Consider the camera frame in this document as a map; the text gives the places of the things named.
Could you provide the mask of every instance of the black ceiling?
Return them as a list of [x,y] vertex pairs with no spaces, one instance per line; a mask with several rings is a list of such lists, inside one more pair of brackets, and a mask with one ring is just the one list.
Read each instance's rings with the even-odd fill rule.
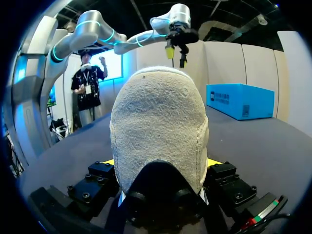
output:
[[[210,20],[219,21],[240,28],[252,19],[262,14],[267,20],[266,26],[257,24],[251,30],[232,42],[263,46],[275,50],[283,50],[277,31],[291,30],[278,7],[276,0],[229,0],[222,1],[212,17],[211,12],[217,4],[215,0],[73,0],[58,15],[58,27],[62,28],[73,19],[77,21],[79,14],[88,10],[98,10],[104,20],[117,32],[131,37],[145,31],[133,3],[137,6],[148,30],[149,20],[167,13],[176,3],[186,4],[191,11],[192,28],[198,30],[202,23]],[[229,34],[219,28],[212,28],[204,40],[224,41]]]

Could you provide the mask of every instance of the white wall panel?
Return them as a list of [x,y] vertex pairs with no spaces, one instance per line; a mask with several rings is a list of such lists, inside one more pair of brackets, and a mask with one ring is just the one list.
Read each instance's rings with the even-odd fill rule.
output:
[[210,84],[246,84],[245,61],[240,44],[216,41],[204,44]]
[[166,42],[157,42],[136,49],[136,68],[138,70],[150,66],[172,67],[172,60],[167,59]]
[[107,80],[100,85],[100,101],[102,113],[105,115],[112,111],[115,99],[120,89],[130,76],[137,71],[137,50],[129,51],[122,58],[123,78]]
[[206,84],[208,84],[208,69],[204,42],[198,41],[196,43],[188,44],[189,53],[187,54],[187,64],[184,68],[180,68],[181,53],[180,49],[175,48],[174,65],[188,74],[194,81],[203,102],[206,103]]
[[63,75],[61,75],[54,83],[55,86],[55,99],[56,106],[52,107],[53,111],[53,119],[57,120],[58,118],[63,118],[64,122],[65,118],[65,105],[64,98],[66,102],[66,111],[67,117],[69,121],[73,119],[73,99],[72,99],[72,78],[76,71],[79,70],[81,65],[80,56],[78,55],[70,55],[68,58],[68,66],[64,73],[64,95],[63,95]]
[[289,71],[288,123],[312,137],[312,58],[301,36],[294,31],[277,32]]
[[274,50],[278,72],[278,110],[277,118],[287,122],[289,111],[289,74],[284,52]]
[[278,108],[278,74],[273,50],[253,46],[242,45],[247,84],[275,91],[273,117],[277,116]]

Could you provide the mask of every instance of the monitor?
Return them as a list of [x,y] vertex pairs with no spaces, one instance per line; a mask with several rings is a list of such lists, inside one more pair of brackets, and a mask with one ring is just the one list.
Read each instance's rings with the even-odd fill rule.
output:
[[102,53],[93,55],[90,59],[92,66],[98,66],[102,71],[104,68],[99,60],[99,57],[104,57],[107,65],[108,76],[105,80],[122,77],[122,55],[116,55],[114,50],[104,51]]

